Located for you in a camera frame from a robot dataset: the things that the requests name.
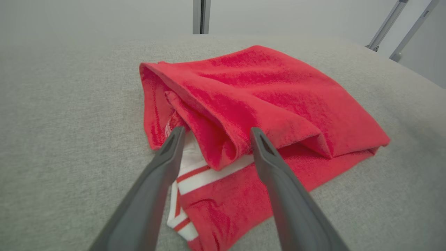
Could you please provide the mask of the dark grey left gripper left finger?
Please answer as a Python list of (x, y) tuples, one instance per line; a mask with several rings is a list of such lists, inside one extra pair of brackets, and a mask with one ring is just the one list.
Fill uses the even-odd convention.
[(90, 247), (91, 251), (154, 251), (169, 186), (178, 177), (185, 128), (176, 127)]

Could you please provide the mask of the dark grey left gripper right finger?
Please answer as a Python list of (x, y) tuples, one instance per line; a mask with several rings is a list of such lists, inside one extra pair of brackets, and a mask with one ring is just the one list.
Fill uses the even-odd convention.
[(282, 250), (349, 250), (263, 131), (251, 128), (250, 139), (257, 174), (269, 194)]

